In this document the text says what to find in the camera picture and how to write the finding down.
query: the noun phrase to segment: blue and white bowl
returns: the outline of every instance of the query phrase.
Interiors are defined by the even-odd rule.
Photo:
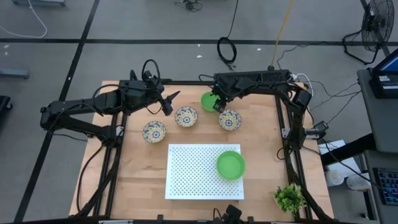
[[[237,130],[242,124],[241,115],[235,110],[224,110],[218,118],[220,126],[227,131]]]
[[[157,143],[166,136],[166,127],[160,121],[151,121],[144,126],[142,137],[149,143]]]
[[[182,106],[175,112],[174,119],[179,126],[187,128],[196,123],[198,113],[190,106]]]

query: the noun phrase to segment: potted plant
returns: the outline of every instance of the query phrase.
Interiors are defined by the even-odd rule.
[[[278,187],[278,190],[274,193],[275,202],[285,213],[295,214],[300,208],[306,207],[305,198],[300,191],[301,187],[296,187],[294,184],[290,184],[283,189]]]

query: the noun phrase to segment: gray floor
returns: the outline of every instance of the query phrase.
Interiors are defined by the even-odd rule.
[[[218,39],[229,30],[235,1],[202,1],[203,9],[191,13],[173,0],[101,0],[88,35],[91,39]],[[35,10],[49,28],[46,38],[78,39],[83,32],[93,0],[68,0],[67,7],[37,6]],[[288,0],[241,1],[232,39],[275,40]],[[340,40],[360,28],[363,10],[355,0],[297,0],[283,40]],[[27,7],[0,2],[0,25],[13,32],[40,35],[42,28]],[[0,38],[12,37],[0,30]],[[398,41],[393,30],[391,41]],[[277,57],[283,50],[279,47]],[[14,109],[2,124],[0,134],[0,223],[16,214],[45,132],[39,126],[40,107],[56,100],[61,92],[77,44],[0,43],[0,67],[27,69],[28,80],[0,79],[0,94],[9,95]],[[264,70],[270,64],[271,45],[237,45],[236,71]],[[361,57],[372,53],[350,48]],[[148,58],[155,59],[162,77],[197,80],[198,74],[227,72],[216,45],[197,44],[86,44],[73,78],[68,99],[87,98],[103,80],[125,79],[130,69],[140,71]],[[383,59],[380,54],[377,62]],[[342,47],[310,46],[285,54],[282,68],[305,73],[321,81],[330,93],[356,82],[356,71],[366,68],[347,57]],[[350,91],[358,91],[359,86]],[[311,108],[328,97],[314,84]],[[349,98],[335,98],[312,111],[315,121],[329,121]],[[90,120],[92,116],[82,116]],[[327,140],[350,142],[370,132],[361,95],[330,123]],[[66,217],[75,189],[85,143],[54,137],[35,188],[25,220]],[[330,188],[336,218],[366,223],[361,192],[345,186]]]

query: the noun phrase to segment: perforated board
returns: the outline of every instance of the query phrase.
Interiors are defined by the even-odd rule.
[[[165,199],[243,200],[243,178],[225,180],[217,172],[218,156],[241,153],[239,144],[169,144]]]

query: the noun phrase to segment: green plastic bowl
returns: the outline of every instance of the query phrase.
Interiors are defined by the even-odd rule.
[[[242,155],[235,151],[221,153],[217,159],[217,171],[227,180],[236,180],[243,176],[246,165]]]
[[[216,95],[212,96],[211,92],[206,92],[205,94],[203,94],[201,96],[200,103],[201,103],[201,106],[203,107],[203,109],[205,109],[206,111],[209,111],[209,112],[213,112],[213,111],[215,111],[213,109],[213,106],[216,103],[217,99],[219,99],[219,96],[216,96]]]

